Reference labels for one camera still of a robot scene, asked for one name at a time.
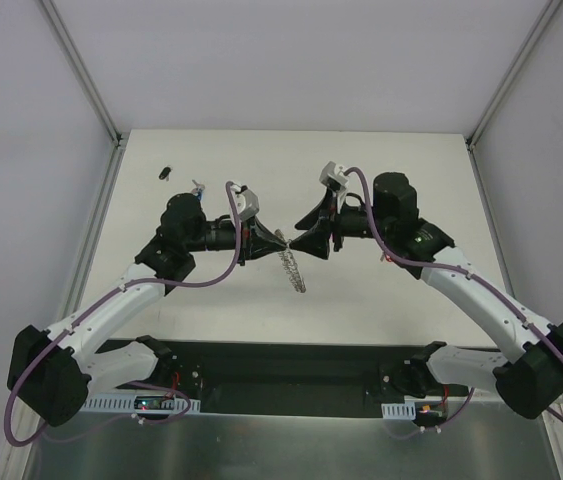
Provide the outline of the metal disc with keyrings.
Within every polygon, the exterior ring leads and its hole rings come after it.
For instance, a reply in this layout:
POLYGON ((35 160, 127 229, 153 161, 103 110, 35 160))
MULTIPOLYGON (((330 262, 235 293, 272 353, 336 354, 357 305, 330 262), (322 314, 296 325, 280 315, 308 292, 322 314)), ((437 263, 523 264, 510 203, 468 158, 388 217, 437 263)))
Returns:
POLYGON ((289 248, 288 240, 285 238, 285 235, 280 229, 276 229, 274 234, 285 244, 285 249, 282 252, 279 252, 278 256, 291 286, 297 293, 305 293, 307 291, 307 287, 300 272, 299 265, 289 248))

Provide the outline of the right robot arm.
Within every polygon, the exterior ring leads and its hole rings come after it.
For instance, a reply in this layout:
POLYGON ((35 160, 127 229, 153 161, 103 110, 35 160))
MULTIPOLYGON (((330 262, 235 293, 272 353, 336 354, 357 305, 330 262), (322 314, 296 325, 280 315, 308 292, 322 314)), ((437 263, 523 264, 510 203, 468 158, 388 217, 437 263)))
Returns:
POLYGON ((433 342, 388 374, 403 395, 423 398, 444 385, 497 394, 516 414, 535 419, 563 394, 563 322, 535 314, 486 280, 436 225, 420 216, 417 192, 407 176, 386 172, 361 182, 350 206, 350 169, 327 164, 320 174, 326 192, 297 224, 293 250, 320 259, 347 238, 371 238, 385 258, 435 289, 463 311, 494 342, 494 352, 433 342))

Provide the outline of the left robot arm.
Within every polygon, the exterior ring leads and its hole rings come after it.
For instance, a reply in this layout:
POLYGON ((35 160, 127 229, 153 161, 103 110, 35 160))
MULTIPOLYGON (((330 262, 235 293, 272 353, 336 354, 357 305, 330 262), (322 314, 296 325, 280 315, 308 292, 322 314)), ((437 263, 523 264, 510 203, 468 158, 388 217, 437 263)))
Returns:
POLYGON ((7 418, 21 400, 57 427, 92 396, 114 387, 141 380, 160 389, 170 382, 172 355, 150 336, 106 353, 100 348, 174 289, 212 287, 237 266, 285 250, 285 242, 258 220, 252 191, 228 186, 227 195, 231 212, 214 221, 196 195, 173 196, 154 236, 108 293, 43 330, 28 326, 19 332, 7 378, 7 418))

